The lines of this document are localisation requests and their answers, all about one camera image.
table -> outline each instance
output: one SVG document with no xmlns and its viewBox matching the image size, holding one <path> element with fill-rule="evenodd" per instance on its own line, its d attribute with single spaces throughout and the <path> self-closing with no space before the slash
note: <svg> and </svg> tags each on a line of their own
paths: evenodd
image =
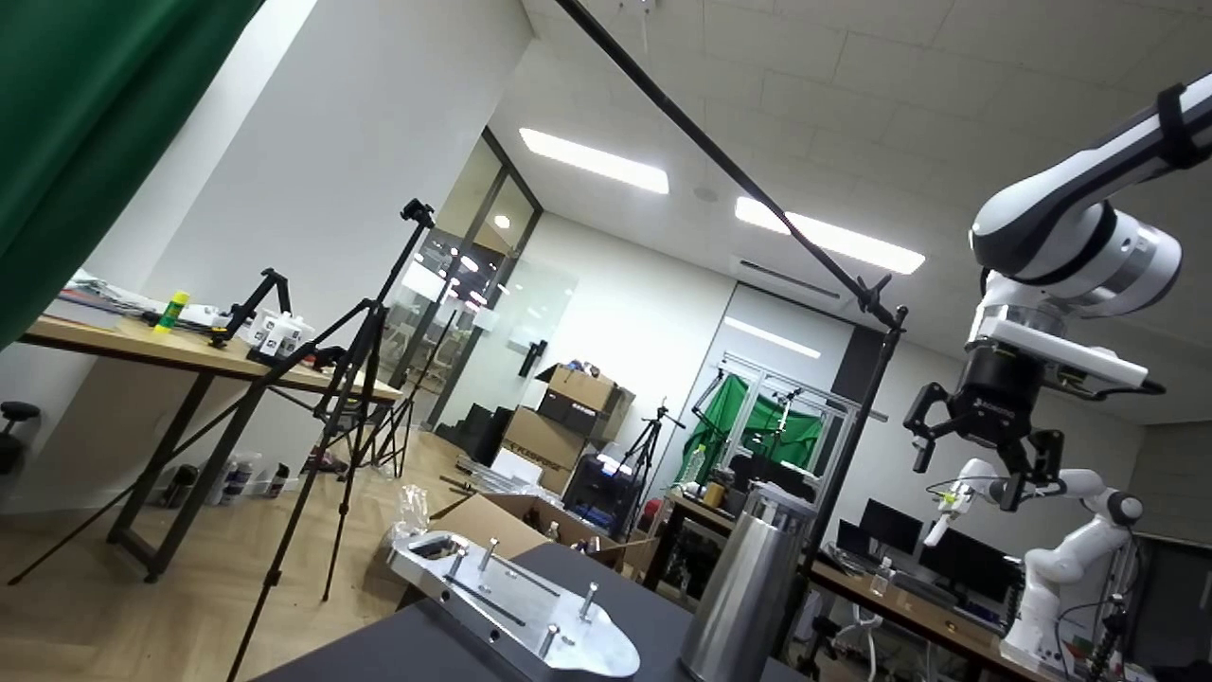
<svg viewBox="0 0 1212 682">
<path fill-rule="evenodd" d="M 656 592 L 660 577 L 665 572 L 670 558 L 674 558 L 674 544 L 676 544 L 676 535 L 684 525 L 684 520 L 694 524 L 705 524 L 718 535 L 730 535 L 733 520 L 725 520 L 718 506 L 705 506 L 695 499 L 684 499 L 684 498 L 674 498 L 670 505 L 670 520 L 665 520 L 665 530 L 650 552 L 650 566 L 643 572 L 643 587 Z M 869 592 L 869 577 L 859 577 L 859 572 L 835 572 L 833 566 L 821 566 L 812 561 L 809 566 L 809 578 L 868 607 L 868 611 L 877 611 L 882 619 L 894 619 L 901 620 L 905 629 L 926 636 L 926 642 L 940 642 L 969 660 L 977 660 L 979 666 L 993 666 L 993 672 L 1004 672 L 1009 679 L 1043 679 L 1037 672 L 1026 672 L 1009 660 L 998 654 L 998 636 L 964 620 L 963 614 L 945 611 L 945 607 L 934 607 L 918 595 L 910 595 L 901 587 L 886 587 L 882 597 L 873 597 Z"/>
<path fill-rule="evenodd" d="M 537 577 L 581 592 L 597 583 L 597 604 L 610 619 L 631 636 L 638 649 L 638 676 L 637 682 L 684 682 L 676 672 L 676 650 L 689 631 L 689 614 L 674 604 L 628 583 L 626 577 L 588 561 L 564 544 L 537 544 L 517 558 L 517 566 L 535 570 Z M 355 679 L 355 682 L 496 682 L 517 679 L 502 666 L 489 644 L 468 642 L 459 625 L 450 625 L 432 597 L 367 625 L 329 649 L 318 649 L 271 676 L 263 682 L 329 682 L 329 679 Z M 776 660 L 764 662 L 759 682 L 793 682 L 799 676 Z"/>
<path fill-rule="evenodd" d="M 172 366 L 172 373 L 194 373 L 195 374 L 194 385 L 186 389 L 171 429 L 156 442 L 143 475 L 128 489 L 128 499 L 116 510 L 116 524 L 108 525 L 108 541 L 123 544 L 148 570 L 148 583 L 156 583 L 167 572 L 167 566 L 172 561 L 172 552 L 177 552 L 194 514 L 200 510 L 208 489 L 224 479 L 232 448 L 238 442 L 242 429 L 258 413 L 261 394 L 275 389 L 275 385 L 320 394 L 329 385 L 329 380 L 334 380 L 329 373 L 290 366 L 287 374 L 270 384 L 270 366 L 244 359 L 244 346 L 238 346 L 238 342 L 227 342 L 227 347 L 208 347 L 208 336 L 200 336 L 200 335 L 151 335 L 143 323 L 132 323 L 132 318 L 112 318 L 112 326 L 84 326 L 84 323 L 41 314 L 23 335 L 23 342 L 26 346 L 46 346 L 46 347 L 63 347 L 63 351 L 112 355 L 112 359 L 156 364 L 156 366 Z M 200 429 L 194 429 L 186 437 L 186 429 L 194 423 L 194 415 L 195 415 L 195 410 L 200 410 L 200 400 L 203 400 L 203 394 L 210 389 L 214 380 L 242 380 L 244 389 L 235 398 L 235 404 L 227 404 L 219 415 L 210 415 L 208 423 L 200 423 Z M 400 389 L 395 389 L 387 384 L 374 384 L 374 400 L 398 400 L 398 398 L 400 398 Z M 187 489 L 186 505 L 177 506 L 171 530 L 161 535 L 160 544 L 143 541 L 132 530 L 132 524 L 143 510 L 161 467 L 171 460 L 177 460 L 194 439 L 200 439 L 219 422 L 227 422 L 227 429 L 224 429 L 219 442 L 210 448 L 210 455 L 203 460 L 200 479 L 194 481 L 194 489 Z"/>
</svg>

fluorescent light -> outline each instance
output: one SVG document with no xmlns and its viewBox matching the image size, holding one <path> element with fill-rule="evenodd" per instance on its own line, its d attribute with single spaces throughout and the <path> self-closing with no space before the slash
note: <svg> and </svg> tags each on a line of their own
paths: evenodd
<svg viewBox="0 0 1212 682">
<path fill-rule="evenodd" d="M 809 359 L 821 355 L 819 347 L 793 346 L 791 336 L 768 335 L 768 330 L 748 326 L 748 323 L 739 323 L 739 318 L 724 318 L 724 326 L 730 326 L 730 330 L 739 330 L 739 335 L 748 335 L 748 336 L 759 336 L 759 342 L 768 342 L 768 346 L 778 346 L 778 347 L 787 347 L 787 351 L 809 355 Z"/>
<path fill-rule="evenodd" d="M 517 129 L 517 134 L 522 134 L 522 141 L 527 141 L 527 146 L 535 154 L 545 154 L 545 158 L 557 158 L 557 163 L 566 163 L 566 168 L 613 178 L 613 181 L 628 181 L 628 186 L 638 186 L 646 194 L 670 194 L 670 176 L 660 170 L 660 168 L 646 168 L 646 163 L 637 163 L 637 158 L 621 158 L 621 154 L 610 154 L 603 146 L 588 146 L 588 145 L 576 145 L 576 141 L 564 141 L 564 135 L 549 135 L 549 134 L 537 134 L 537 129 Z"/>
<path fill-rule="evenodd" d="M 764 232 L 783 232 L 783 218 L 776 218 L 764 205 L 739 196 L 733 200 L 733 218 L 764 229 Z M 888 270 L 888 273 L 915 273 L 922 264 L 922 254 L 826 225 L 826 218 L 809 218 L 799 212 L 787 212 L 787 218 L 799 229 L 799 234 L 807 234 L 809 241 L 819 241 L 821 251 L 868 260 L 873 270 Z"/>
</svg>

